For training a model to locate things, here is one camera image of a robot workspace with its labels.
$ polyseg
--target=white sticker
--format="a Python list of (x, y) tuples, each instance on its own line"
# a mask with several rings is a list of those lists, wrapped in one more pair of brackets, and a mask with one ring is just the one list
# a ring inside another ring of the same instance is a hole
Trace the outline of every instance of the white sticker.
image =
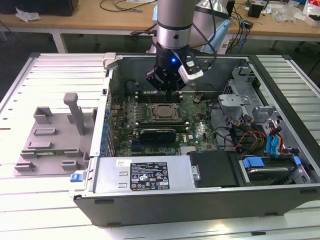
[(117, 159), (115, 166), (116, 167), (130, 167), (131, 159)]
[(53, 152), (36, 152), (37, 156), (55, 155)]

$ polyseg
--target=power supply label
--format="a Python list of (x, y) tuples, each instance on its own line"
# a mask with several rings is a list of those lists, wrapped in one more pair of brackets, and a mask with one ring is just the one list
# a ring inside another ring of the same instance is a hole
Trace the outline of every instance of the power supply label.
[(131, 163), (130, 174), (132, 191), (170, 189), (166, 162)]

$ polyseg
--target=motherboard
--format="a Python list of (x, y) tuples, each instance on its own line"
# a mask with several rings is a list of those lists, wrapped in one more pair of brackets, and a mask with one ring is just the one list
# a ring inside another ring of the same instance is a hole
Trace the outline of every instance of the motherboard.
[(212, 100), (195, 101), (180, 93), (172, 102), (159, 96), (113, 96), (111, 106), (115, 155), (174, 156), (218, 149), (209, 125)]

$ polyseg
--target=cpu socket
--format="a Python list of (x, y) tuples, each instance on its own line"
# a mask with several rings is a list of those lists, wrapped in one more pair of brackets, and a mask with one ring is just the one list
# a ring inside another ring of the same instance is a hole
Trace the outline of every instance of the cpu socket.
[(182, 118), (178, 113), (177, 104), (152, 104), (152, 122), (154, 123), (180, 123)]

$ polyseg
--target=floor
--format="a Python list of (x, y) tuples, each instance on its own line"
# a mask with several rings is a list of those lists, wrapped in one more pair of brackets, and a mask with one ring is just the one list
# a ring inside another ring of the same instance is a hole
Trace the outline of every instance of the floor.
[[(17, 37), (6, 33), (8, 41), (0, 42), (0, 100), (19, 74), (30, 53), (56, 53), (55, 43), (46, 33), (18, 33)], [(151, 38), (139, 36), (132, 40), (130, 36), (100, 35), (100, 44), (96, 45), (94, 35), (65, 34), (65, 42), (69, 53), (144, 53), (151, 45)], [(296, 41), (280, 41), (274, 50), (269, 49), (271, 41), (248, 40), (241, 54), (259, 55), (290, 55), (295, 62), (308, 74), (316, 61), (320, 59), (320, 44), (307, 42), (300, 47)], [(320, 64), (310, 75), (311, 79), (320, 84)]]

